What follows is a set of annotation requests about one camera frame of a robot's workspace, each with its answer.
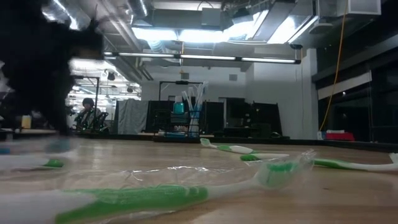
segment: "air vent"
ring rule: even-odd
[[[229,80],[236,82],[238,80],[237,74],[229,74]]]
[[[337,14],[344,14],[346,0],[337,1]],[[347,14],[381,15],[381,0],[348,0]]]
[[[182,80],[188,80],[189,79],[189,73],[188,72],[181,73],[181,79]]]

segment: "white and green toothbrush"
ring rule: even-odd
[[[241,190],[282,189],[310,169],[311,159],[264,162],[255,176],[221,186],[160,185],[133,189],[51,190],[0,195],[0,223],[87,223],[145,211],[175,211]]]
[[[32,170],[32,169],[59,169],[63,167],[59,159],[48,159],[39,156],[0,156],[0,171]]]
[[[213,149],[219,149],[227,152],[236,152],[245,154],[241,156],[242,161],[258,161],[262,159],[275,159],[289,156],[288,154],[274,154],[274,153],[257,153],[255,150],[242,147],[242,146],[215,146],[211,144],[209,139],[200,139],[201,145],[210,147]],[[334,169],[348,169],[348,170],[363,170],[370,172],[382,172],[382,171],[395,171],[398,170],[398,154],[389,154],[392,164],[357,164],[352,162],[340,161],[336,159],[314,159],[314,165],[329,167]]]
[[[205,147],[209,147],[212,149],[218,149],[221,151],[226,151],[226,152],[235,152],[239,154],[252,154],[256,153],[253,149],[250,149],[248,147],[242,147],[242,146],[224,146],[224,145],[219,145],[215,146],[213,145],[209,139],[201,138],[200,139],[200,144]]]

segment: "clear plastic packaging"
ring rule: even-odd
[[[131,222],[243,190],[301,184],[312,161],[313,152],[308,152],[249,166],[241,161],[203,161],[200,166],[156,170],[75,168],[51,179],[44,174],[34,180],[9,178],[0,181],[0,223]]]
[[[0,142],[0,179],[32,175],[29,170],[66,172],[78,145],[77,139],[57,137]]]

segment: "white wall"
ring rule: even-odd
[[[246,101],[277,103],[282,132],[291,139],[316,139],[316,51],[309,50],[301,65],[255,63],[246,72]]]
[[[147,70],[155,81],[142,83],[141,100],[158,100],[159,81],[176,81],[181,77],[179,67],[148,67]],[[245,98],[246,77],[240,68],[183,67],[183,71],[190,74],[190,82],[209,81],[208,93],[205,96],[207,101],[218,101],[220,97]],[[237,74],[238,80],[229,81],[229,74]],[[181,92],[187,89],[188,86],[185,85],[170,84],[162,91],[161,100],[167,100],[169,96],[181,95]]]
[[[180,80],[179,67],[149,67],[155,81],[142,84],[142,100],[157,100],[159,81]],[[277,103],[282,132],[291,139],[316,139],[318,131],[318,96],[311,76],[317,72],[316,50],[308,50],[301,65],[254,63],[246,73],[239,68],[184,67],[191,82],[209,81],[206,100],[245,98],[248,103]],[[236,82],[229,74],[238,74]],[[169,85],[161,100],[180,95],[187,86]]]

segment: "light fixture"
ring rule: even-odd
[[[249,58],[243,57],[242,62],[267,62],[267,63],[298,63],[298,60],[276,58]]]
[[[205,59],[205,60],[224,60],[235,62],[263,62],[263,63],[300,63],[300,60],[279,59],[279,58],[252,58],[216,55],[185,55],[185,54],[151,54],[151,53],[111,53],[112,55],[128,57],[154,57],[154,58],[184,58],[184,59]]]
[[[77,86],[81,87],[96,87],[96,85],[92,84],[77,84]],[[117,88],[115,85],[99,85],[100,88]]]
[[[285,21],[278,27],[268,44],[284,44],[296,33],[295,22],[292,16],[288,16]]]
[[[235,60],[235,57],[212,55],[181,55],[184,59],[208,59],[208,60]]]
[[[295,41],[298,37],[300,37],[314,22],[316,22],[319,19],[318,16],[314,16],[308,23],[306,23],[296,34],[293,35],[292,38],[290,38],[287,42],[292,43]]]
[[[151,57],[151,58],[174,58],[172,54],[152,54],[152,53],[118,53],[119,56],[130,57]]]
[[[172,29],[132,28],[134,35],[142,40],[177,40],[177,34]]]
[[[126,91],[128,93],[132,93],[134,90],[132,89],[132,86],[128,86]]]
[[[114,81],[116,77],[114,76],[114,72],[108,72],[108,80],[109,81]]]
[[[189,43],[220,43],[228,41],[228,36],[222,31],[213,30],[183,30],[178,40]]]
[[[268,15],[268,10],[264,10],[262,12],[258,12],[259,15],[257,17],[257,19],[255,19],[255,22],[253,24],[253,26],[251,27],[251,30],[248,32],[248,34],[246,35],[246,40],[251,39],[254,37],[254,35],[257,33],[257,31],[259,30],[261,24],[264,22],[264,20],[266,19],[267,15]]]
[[[107,95],[105,94],[99,94],[98,99],[99,100],[106,100]],[[141,97],[137,95],[108,95],[110,98],[119,98],[119,99],[136,99],[136,100],[141,100]],[[95,94],[85,94],[85,93],[70,93],[68,95],[69,98],[94,98]]]

